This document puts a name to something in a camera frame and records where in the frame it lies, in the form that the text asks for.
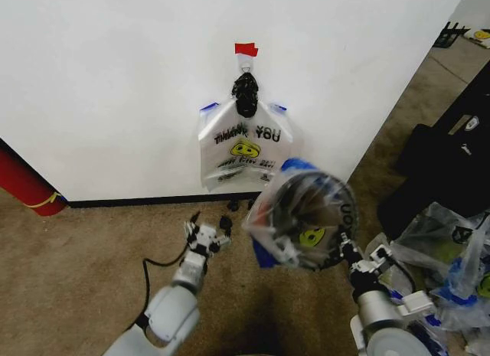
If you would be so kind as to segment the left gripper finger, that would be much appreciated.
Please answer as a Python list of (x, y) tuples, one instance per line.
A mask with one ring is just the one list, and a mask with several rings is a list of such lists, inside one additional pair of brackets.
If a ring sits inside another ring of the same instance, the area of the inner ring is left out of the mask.
[(226, 215), (223, 215), (219, 221), (220, 233), (214, 238), (214, 250), (220, 250), (231, 243), (231, 231), (233, 221)]
[(200, 211), (197, 211), (191, 216), (190, 220), (185, 221), (184, 223), (185, 238), (188, 244), (193, 244), (197, 240), (197, 235), (200, 230), (200, 227), (197, 225), (197, 220), (200, 213)]

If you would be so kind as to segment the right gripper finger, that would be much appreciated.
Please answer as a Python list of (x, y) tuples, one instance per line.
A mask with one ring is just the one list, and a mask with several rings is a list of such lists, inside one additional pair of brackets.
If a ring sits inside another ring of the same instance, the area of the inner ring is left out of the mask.
[(361, 259), (351, 264), (351, 273), (375, 273), (378, 269), (378, 263), (373, 260)]
[(339, 250), (341, 258), (345, 260), (349, 266), (356, 263), (356, 246), (347, 235), (341, 235)]

